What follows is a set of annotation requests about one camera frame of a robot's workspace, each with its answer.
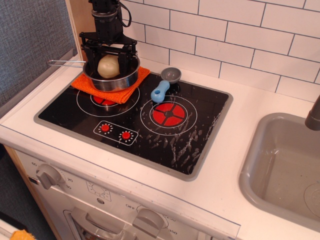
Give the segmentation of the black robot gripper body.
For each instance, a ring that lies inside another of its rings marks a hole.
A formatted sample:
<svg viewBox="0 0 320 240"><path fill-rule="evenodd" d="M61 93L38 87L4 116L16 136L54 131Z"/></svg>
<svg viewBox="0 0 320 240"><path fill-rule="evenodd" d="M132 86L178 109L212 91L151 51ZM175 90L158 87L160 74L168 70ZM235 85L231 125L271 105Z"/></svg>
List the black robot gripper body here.
<svg viewBox="0 0 320 240"><path fill-rule="evenodd" d="M123 22L122 11L114 9L109 12L99 12L92 10L94 17L95 32L81 32L81 48L87 58L94 58L100 50L104 52L103 45L111 47L112 45L122 45L123 48L111 47L109 52L112 54L126 53L130 58L137 58L137 41L124 35L123 28L127 28L132 23L132 15L129 13L128 24Z"/></svg>

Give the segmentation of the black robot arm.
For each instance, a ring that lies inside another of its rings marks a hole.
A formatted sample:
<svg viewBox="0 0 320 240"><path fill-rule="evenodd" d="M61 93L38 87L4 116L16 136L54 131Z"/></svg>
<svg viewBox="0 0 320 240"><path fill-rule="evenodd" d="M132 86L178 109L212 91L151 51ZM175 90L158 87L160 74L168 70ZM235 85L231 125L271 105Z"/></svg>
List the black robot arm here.
<svg viewBox="0 0 320 240"><path fill-rule="evenodd" d="M84 50L89 69L98 74L99 61L106 55L118 57L119 74L125 76L129 65L137 57L137 41L124 35L123 28L131 25L123 22L122 9L128 8L119 0L90 0L91 15L94 18L95 32L81 32L81 48Z"/></svg>

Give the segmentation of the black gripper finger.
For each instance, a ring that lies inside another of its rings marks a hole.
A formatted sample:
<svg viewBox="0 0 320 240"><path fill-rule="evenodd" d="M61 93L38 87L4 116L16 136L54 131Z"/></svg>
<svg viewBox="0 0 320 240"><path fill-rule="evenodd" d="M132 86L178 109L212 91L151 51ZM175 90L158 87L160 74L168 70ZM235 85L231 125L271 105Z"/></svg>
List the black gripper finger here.
<svg viewBox="0 0 320 240"><path fill-rule="evenodd" d="M87 58L86 72L89 74L90 77L100 78L101 76L98 73L99 61L102 58L100 49L97 47L84 46L83 50Z"/></svg>
<svg viewBox="0 0 320 240"><path fill-rule="evenodd" d="M118 54L119 72L121 76L125 76L130 71L132 54L130 52L120 52Z"/></svg>

